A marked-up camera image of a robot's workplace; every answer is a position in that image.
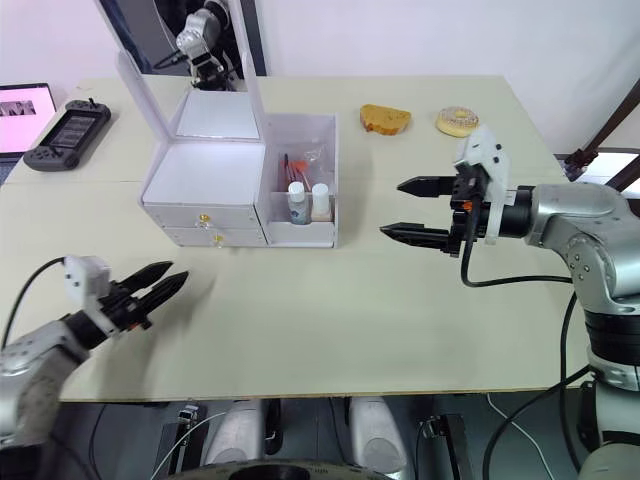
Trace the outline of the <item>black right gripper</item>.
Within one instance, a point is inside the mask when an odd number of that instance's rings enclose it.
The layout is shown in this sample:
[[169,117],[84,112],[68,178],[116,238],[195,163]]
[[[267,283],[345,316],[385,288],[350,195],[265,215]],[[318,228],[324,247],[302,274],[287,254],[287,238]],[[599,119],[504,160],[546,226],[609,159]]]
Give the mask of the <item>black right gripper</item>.
[[397,222],[379,228],[390,239],[420,248],[448,251],[457,258],[461,244],[467,240],[466,224],[471,219],[473,202],[479,199],[479,216],[472,239],[483,238],[486,233],[487,172],[482,166],[460,167],[456,176],[416,176],[397,185],[398,191],[420,197],[437,198],[451,195],[452,223],[450,232],[426,228],[423,224]]

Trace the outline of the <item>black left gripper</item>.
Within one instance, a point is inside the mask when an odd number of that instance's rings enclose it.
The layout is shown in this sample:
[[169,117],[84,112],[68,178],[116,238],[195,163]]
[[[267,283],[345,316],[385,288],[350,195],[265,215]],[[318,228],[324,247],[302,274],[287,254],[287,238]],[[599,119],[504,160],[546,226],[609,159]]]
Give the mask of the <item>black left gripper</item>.
[[[172,261],[154,262],[120,282],[112,280],[108,294],[98,299],[100,311],[119,332],[138,327],[149,329],[152,323],[148,314],[178,293],[189,277],[189,272],[183,271],[156,284],[172,265]],[[134,296],[138,290],[148,287],[151,291],[139,300]]]

